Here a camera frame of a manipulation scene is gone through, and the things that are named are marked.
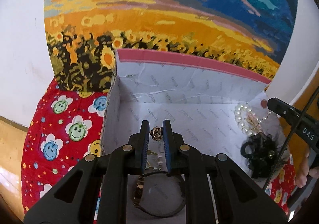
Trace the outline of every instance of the canvas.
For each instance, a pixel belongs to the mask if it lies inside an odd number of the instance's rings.
[[[297,0],[44,0],[62,90],[108,92],[114,50],[154,49],[231,63],[273,79]]]

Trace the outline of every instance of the necklace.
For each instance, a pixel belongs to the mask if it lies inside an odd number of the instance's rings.
[[[271,112],[268,111],[267,117],[260,119],[247,104],[239,104],[235,107],[234,114],[238,127],[244,134],[250,137],[259,132],[264,133],[261,123],[267,120]]]

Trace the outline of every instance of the green smiley face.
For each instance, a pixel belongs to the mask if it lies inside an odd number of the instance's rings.
[[[69,137],[73,141],[80,141],[86,134],[86,126],[81,123],[74,123],[69,129]]]
[[[63,113],[66,108],[67,108],[67,101],[62,100],[62,101],[58,101],[54,106],[53,106],[53,112],[55,114],[60,114]]]

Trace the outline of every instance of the silver screw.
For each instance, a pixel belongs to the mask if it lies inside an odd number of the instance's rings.
[[[189,150],[189,145],[183,144],[180,146],[181,151],[188,151]]]
[[[95,156],[93,154],[88,154],[85,156],[85,161],[91,162],[95,159]]]
[[[220,161],[226,161],[228,159],[227,155],[225,154],[219,154],[217,156],[217,158],[220,160]]]
[[[131,145],[126,144],[123,146],[124,151],[131,151],[132,149],[133,149],[133,147]]]

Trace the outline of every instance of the white wall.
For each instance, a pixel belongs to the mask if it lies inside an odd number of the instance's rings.
[[[2,84],[0,115],[28,126],[53,79],[43,19],[43,0],[0,0]],[[294,31],[267,94],[288,103],[303,92],[319,66],[319,10],[298,0]]]
[[[44,0],[0,0],[0,115],[29,126],[54,74],[47,51]]]

